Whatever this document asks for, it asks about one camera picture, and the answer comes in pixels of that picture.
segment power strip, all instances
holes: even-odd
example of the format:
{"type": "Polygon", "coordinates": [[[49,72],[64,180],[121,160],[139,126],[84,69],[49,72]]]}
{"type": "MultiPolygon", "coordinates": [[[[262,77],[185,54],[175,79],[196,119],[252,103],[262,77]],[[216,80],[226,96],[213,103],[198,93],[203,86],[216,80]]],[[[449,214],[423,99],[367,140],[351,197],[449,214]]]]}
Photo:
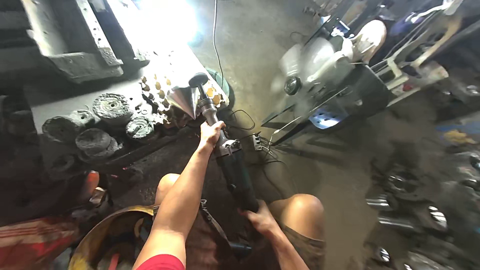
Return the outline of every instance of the power strip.
{"type": "Polygon", "coordinates": [[[253,134],[252,135],[252,140],[253,140],[253,147],[255,148],[256,151],[262,151],[261,148],[261,143],[260,143],[260,135],[258,134],[253,134]]]}

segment metal cone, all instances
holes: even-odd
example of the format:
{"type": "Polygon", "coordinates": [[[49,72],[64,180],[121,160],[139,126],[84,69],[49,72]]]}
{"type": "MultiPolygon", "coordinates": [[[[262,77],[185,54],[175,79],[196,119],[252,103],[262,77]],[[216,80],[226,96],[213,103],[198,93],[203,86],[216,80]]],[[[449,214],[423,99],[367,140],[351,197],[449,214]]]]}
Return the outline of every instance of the metal cone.
{"type": "Polygon", "coordinates": [[[191,87],[174,87],[167,92],[167,101],[173,106],[182,109],[193,119],[196,118],[198,91],[191,87]]]}

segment red shirt sleeve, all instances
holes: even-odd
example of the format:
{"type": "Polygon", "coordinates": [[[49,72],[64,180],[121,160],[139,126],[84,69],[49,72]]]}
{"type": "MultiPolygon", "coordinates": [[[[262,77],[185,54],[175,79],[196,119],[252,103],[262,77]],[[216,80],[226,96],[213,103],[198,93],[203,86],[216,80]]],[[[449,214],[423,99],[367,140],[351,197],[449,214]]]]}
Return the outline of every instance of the red shirt sleeve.
{"type": "Polygon", "coordinates": [[[177,257],[160,254],[143,262],[137,270],[185,270],[185,267],[177,257]]]}

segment hand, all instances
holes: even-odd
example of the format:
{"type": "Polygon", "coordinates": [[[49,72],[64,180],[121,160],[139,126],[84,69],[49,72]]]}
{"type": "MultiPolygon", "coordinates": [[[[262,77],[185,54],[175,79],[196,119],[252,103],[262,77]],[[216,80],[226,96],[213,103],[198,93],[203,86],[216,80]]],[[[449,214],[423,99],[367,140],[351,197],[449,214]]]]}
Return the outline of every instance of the hand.
{"type": "Polygon", "coordinates": [[[218,121],[212,126],[209,126],[207,122],[204,122],[201,126],[201,137],[199,148],[207,147],[211,150],[215,147],[218,138],[220,137],[220,131],[225,127],[223,121],[218,121]]]}
{"type": "Polygon", "coordinates": [[[278,226],[264,201],[258,200],[258,205],[260,207],[257,213],[244,211],[240,212],[240,215],[248,218],[259,233],[270,239],[276,232],[280,231],[280,226],[278,226]]]}

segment angle grinder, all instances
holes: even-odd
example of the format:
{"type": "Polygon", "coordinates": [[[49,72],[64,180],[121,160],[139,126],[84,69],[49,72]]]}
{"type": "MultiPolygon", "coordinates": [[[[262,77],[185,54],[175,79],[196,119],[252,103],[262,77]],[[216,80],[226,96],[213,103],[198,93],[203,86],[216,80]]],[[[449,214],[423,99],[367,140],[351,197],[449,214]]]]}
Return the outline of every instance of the angle grinder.
{"type": "MultiPolygon", "coordinates": [[[[200,102],[198,103],[202,115],[207,119],[211,126],[218,122],[216,116],[216,107],[213,100],[207,96],[204,90],[204,84],[208,82],[208,76],[205,73],[195,74],[188,81],[191,88],[198,88],[200,91],[200,102]]],[[[234,199],[240,204],[240,207],[252,212],[258,211],[258,201],[253,192],[252,183],[247,168],[243,162],[243,151],[239,140],[231,140],[220,131],[220,138],[215,146],[216,161],[227,180],[227,188],[232,193],[234,199]]]]}

